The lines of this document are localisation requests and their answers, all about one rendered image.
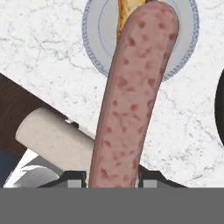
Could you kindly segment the dark brown wooden cupboard front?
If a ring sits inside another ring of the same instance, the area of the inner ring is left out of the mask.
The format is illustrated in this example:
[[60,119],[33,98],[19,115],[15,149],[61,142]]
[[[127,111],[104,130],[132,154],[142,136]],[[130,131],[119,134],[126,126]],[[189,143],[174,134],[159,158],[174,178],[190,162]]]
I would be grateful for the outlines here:
[[66,118],[58,110],[40,100],[0,73],[0,149],[19,160],[26,148],[15,139],[20,123],[35,109],[45,108]]

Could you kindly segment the pink speckled sausage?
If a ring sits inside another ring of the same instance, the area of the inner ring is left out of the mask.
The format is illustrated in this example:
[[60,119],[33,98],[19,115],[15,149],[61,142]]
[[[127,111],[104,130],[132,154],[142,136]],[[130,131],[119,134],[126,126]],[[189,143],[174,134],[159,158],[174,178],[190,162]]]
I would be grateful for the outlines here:
[[133,187],[157,92],[179,34],[168,4],[128,18],[116,45],[99,117],[88,185]]

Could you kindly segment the black round bowl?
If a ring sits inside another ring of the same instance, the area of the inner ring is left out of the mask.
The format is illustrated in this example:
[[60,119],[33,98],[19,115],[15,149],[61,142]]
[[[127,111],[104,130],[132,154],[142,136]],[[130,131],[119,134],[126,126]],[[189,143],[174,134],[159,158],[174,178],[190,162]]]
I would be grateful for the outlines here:
[[221,72],[216,90],[214,116],[220,140],[224,145],[224,69]]

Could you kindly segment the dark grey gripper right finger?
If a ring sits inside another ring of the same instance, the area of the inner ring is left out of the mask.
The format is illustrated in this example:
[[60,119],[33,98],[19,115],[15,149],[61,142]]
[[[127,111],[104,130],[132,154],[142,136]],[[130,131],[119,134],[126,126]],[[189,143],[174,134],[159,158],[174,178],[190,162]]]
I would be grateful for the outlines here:
[[160,171],[150,171],[143,166],[138,168],[138,187],[139,188],[185,188],[177,182],[171,181],[160,172]]

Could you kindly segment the golden brown bun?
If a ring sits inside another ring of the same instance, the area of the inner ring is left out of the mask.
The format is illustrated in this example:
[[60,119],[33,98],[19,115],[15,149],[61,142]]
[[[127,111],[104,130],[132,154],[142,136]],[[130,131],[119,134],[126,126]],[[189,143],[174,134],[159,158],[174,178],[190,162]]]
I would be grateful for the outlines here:
[[139,6],[146,3],[146,0],[118,0],[118,22],[116,29],[116,38],[122,32],[123,27],[126,24],[127,19],[133,13],[133,11]]

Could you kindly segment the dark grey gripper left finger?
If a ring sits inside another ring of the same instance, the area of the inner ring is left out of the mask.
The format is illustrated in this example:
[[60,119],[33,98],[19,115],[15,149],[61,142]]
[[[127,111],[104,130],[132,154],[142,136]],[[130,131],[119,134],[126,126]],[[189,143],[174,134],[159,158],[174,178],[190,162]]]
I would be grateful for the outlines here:
[[87,173],[85,171],[64,171],[62,175],[51,182],[42,185],[42,188],[86,188]]

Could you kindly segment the grey plate with blue rim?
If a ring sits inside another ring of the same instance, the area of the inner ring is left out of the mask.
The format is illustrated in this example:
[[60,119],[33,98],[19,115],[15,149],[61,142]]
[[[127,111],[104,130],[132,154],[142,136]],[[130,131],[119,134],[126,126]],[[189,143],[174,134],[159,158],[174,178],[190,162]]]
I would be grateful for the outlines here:
[[[184,67],[198,41],[200,20],[195,0],[162,0],[178,14],[179,33],[167,64],[163,81],[169,80]],[[82,39],[87,56],[98,71],[109,75],[116,48],[118,2],[88,0],[82,17]]]

